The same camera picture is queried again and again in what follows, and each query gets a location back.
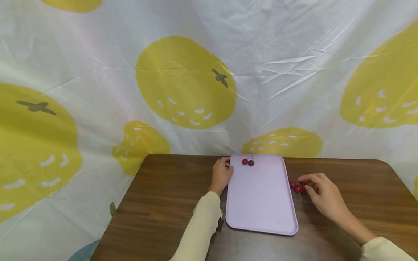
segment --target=wooden table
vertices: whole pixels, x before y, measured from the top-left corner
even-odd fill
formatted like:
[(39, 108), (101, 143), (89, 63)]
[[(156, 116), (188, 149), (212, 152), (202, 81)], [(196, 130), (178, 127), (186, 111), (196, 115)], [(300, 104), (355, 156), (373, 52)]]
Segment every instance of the wooden table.
[[(150, 155), (135, 176), (92, 261), (166, 261), (177, 249), (195, 205), (211, 182), (218, 156)], [(348, 208), (378, 235), (418, 260), (418, 202), (392, 168), (378, 160), (285, 159), (290, 179), (324, 172)], [(226, 191), (221, 196), (225, 213)], [(360, 247), (305, 196), (293, 195), (293, 237), (239, 231), (224, 223), (206, 260), (358, 260)]]

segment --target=plastic tray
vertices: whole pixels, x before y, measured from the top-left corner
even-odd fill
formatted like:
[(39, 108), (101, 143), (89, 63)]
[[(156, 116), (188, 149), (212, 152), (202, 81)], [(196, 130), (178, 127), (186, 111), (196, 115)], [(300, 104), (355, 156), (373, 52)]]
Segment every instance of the plastic tray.
[[(254, 166), (243, 165), (244, 158)], [(293, 236), (299, 226), (284, 159), (278, 155), (234, 154), (226, 222), (232, 228)]]

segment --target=white backdrop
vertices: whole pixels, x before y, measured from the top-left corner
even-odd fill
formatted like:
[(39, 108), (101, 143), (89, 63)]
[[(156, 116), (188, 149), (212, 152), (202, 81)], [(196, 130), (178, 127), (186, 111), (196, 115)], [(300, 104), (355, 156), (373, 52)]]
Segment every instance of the white backdrop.
[(4, 260), (87, 260), (149, 153), (379, 159), (414, 191), (415, 0), (2, 0), (0, 14)]

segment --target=right hand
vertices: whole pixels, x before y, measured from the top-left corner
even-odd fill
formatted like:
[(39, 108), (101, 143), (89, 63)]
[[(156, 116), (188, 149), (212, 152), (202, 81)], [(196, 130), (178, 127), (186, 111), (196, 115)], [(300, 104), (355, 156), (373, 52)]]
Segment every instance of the right hand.
[(299, 177), (298, 180), (311, 180), (315, 183), (314, 187), (306, 185), (306, 191), (319, 212), (333, 222), (337, 223), (351, 214), (338, 187), (325, 174), (308, 174)]

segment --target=beige sleeve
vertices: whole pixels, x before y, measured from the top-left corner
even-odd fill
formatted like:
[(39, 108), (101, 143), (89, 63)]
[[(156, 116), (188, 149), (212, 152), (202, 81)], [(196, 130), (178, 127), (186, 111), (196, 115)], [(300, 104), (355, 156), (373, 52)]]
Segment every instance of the beige sleeve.
[(407, 253), (385, 238), (375, 238), (362, 247), (360, 261), (414, 261)]
[(221, 217), (220, 203), (219, 196), (214, 192), (200, 198), (171, 261), (205, 260), (210, 239)]

